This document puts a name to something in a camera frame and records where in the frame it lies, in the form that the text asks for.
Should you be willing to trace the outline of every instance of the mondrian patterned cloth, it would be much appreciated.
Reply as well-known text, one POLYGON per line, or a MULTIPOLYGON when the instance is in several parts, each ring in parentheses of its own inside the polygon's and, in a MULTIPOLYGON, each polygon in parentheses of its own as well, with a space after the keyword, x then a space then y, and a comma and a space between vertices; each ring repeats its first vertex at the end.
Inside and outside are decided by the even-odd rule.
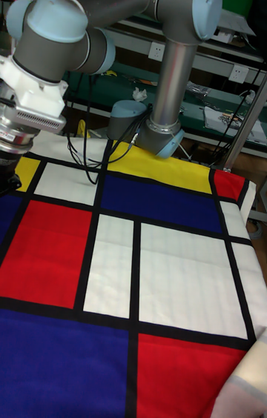
MULTIPOLYGON (((93 159, 108 149, 88 143, 93 159)), ((40 135, 22 189, 0 198, 0 416, 258 416, 267 290, 245 229, 254 185, 137 147, 97 173, 89 185, 66 141, 40 135), (237 414, 244 396, 251 409, 237 414)))

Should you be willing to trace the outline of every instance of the red square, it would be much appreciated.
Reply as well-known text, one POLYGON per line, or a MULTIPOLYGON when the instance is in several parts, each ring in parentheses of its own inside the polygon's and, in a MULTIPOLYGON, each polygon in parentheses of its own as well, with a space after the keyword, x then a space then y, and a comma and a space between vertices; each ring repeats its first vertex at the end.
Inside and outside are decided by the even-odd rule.
POLYGON ((244 351, 139 335, 137 418, 209 418, 244 351))
POLYGON ((216 170, 214 173, 214 184, 218 196, 230 197, 238 201, 245 178, 237 174, 216 170))
POLYGON ((72 308, 91 215, 31 201, 0 268, 0 296, 72 308))

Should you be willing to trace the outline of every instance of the yellow rectangle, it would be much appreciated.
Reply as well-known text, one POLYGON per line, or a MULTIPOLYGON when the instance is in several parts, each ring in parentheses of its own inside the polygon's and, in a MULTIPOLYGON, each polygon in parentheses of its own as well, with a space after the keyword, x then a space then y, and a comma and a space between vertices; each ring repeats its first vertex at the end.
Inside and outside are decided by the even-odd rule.
MULTIPOLYGON (((127 143, 120 143, 110 161, 122 156, 127 148, 127 143)), ((108 170, 211 194, 208 167, 175 158, 162 159, 136 146, 133 146, 124 158, 109 164, 108 170)))
POLYGON ((38 159, 30 159, 22 157, 16 167, 16 174, 18 174, 22 187, 18 190, 26 192, 30 186, 31 180, 36 173, 36 169, 39 166, 40 161, 38 159))

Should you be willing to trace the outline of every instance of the white square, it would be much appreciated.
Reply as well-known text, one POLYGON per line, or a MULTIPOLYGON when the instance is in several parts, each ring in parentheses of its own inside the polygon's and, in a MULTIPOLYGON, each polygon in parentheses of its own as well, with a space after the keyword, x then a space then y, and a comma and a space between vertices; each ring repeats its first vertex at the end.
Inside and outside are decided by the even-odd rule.
POLYGON ((267 287, 253 247, 232 244, 257 337, 267 328, 267 287))
POLYGON ((84 311, 129 317, 134 223, 100 215, 84 311))
POLYGON ((246 339, 224 241, 142 224, 139 320, 246 339))
MULTIPOLYGON (((95 173, 90 175, 96 180, 95 173)), ((93 205, 96 186, 88 181, 83 170, 47 163, 35 194, 93 205)))
POLYGON ((221 202, 220 204, 225 217, 228 234, 249 240, 248 231, 245 228, 238 206, 232 202, 221 202))

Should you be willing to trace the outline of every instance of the electrical outlet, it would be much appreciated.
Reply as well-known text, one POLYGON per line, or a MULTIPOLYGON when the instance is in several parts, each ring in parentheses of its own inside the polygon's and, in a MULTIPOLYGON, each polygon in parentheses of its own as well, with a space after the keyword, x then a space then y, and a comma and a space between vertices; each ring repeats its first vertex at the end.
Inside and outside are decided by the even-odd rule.
POLYGON ((151 48, 148 54, 148 58, 154 59, 155 61, 162 61, 164 51, 165 51, 164 44, 160 44, 159 42, 152 42, 151 48))
POLYGON ((248 67, 244 65, 234 65, 233 70, 229 76, 229 80, 233 82, 237 82, 238 84, 242 84, 245 82, 245 78, 248 74, 248 67))

